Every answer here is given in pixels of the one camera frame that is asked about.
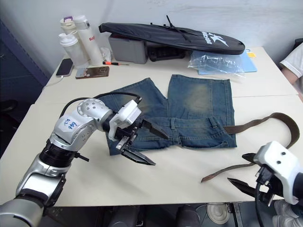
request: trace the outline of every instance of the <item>denim shorts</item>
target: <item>denim shorts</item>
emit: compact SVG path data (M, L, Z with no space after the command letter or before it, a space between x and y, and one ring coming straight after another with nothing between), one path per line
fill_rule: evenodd
M232 90L229 80L198 79L172 75L168 98L157 89L150 78L115 91L138 94L143 99L138 107L140 119L160 126L169 139L157 137L148 129L140 129L132 149L143 151L172 145L191 148L234 148L235 135L223 126L234 125ZM109 95L100 98L106 106L118 111L131 96ZM118 141L107 140L110 155L120 154Z

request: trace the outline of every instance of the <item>white bottle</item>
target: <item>white bottle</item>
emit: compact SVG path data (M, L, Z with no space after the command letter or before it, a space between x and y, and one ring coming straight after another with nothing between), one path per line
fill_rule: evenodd
M73 31L68 35L65 33L61 33L59 35L60 44L64 47L65 51L68 53L72 62L75 65L75 68L86 68L89 66L87 58L84 52L81 49L80 43L78 39L73 35L77 31Z
M88 20L84 15L73 18L78 29L78 34L90 58L90 63L95 66L102 65L103 57L95 40L95 36L91 30Z
M72 19L73 19L73 17L69 16L69 17L64 17L60 20L61 28L64 31L64 33L67 34L67 35L69 33L73 32L73 31L77 31L75 23L73 22ZM84 45L83 45L83 43L82 43L82 41L79 37L78 32L74 33L73 35L78 39L78 42L80 43L82 51L84 52L87 60L89 60L89 55L86 53L85 47L84 47Z

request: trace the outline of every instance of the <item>white table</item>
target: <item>white table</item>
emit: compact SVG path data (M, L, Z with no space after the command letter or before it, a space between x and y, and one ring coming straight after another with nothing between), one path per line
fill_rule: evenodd
M245 79L232 79L232 96L283 96L297 95L297 91L288 83L278 67L262 47L250 48L256 54L252 59L258 71L246 73ZM46 87L36 104L67 103L78 97L93 97L130 85L150 77L157 88L167 96L168 84L172 74L181 74L194 78L213 78L200 76L193 68L188 68L188 59L167 61L148 61L146 64L129 66L110 66L109 77L93 79L75 79L76 70L71 76L64 78L58 84ZM57 82L60 78L55 73L48 84Z
M298 96L235 97L233 106L236 124L283 112L303 130L303 103ZM42 151L63 107L64 104L52 103L31 106L0 160L0 204L14 198L19 180L37 153ZM241 193L227 177L255 186L254 175L258 166L232 170L206 183L200 183L201 178L230 165L247 163L241 158L242 154L257 152L260 146L272 140L283 145L290 140L288 128L275 119L237 135L237 148L187 149L173 146L145 151L144 154L157 163L156 166L145 166L121 155L109 156L105 134L97 131L80 151L90 158L90 162L73 160L56 206L251 201L253 198ZM302 147L301 137L290 148L301 160L301 165Z

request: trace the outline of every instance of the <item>gray case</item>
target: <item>gray case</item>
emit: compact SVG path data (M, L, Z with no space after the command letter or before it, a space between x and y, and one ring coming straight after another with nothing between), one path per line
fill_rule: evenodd
M146 63L147 47L145 41L115 34L111 34L108 40L117 61L130 61L137 64Z

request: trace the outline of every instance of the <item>white sleeve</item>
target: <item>white sleeve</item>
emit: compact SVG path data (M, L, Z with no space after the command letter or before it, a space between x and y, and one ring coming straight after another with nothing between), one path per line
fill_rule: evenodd
M297 77L303 75L303 43L295 48L280 64L287 67Z

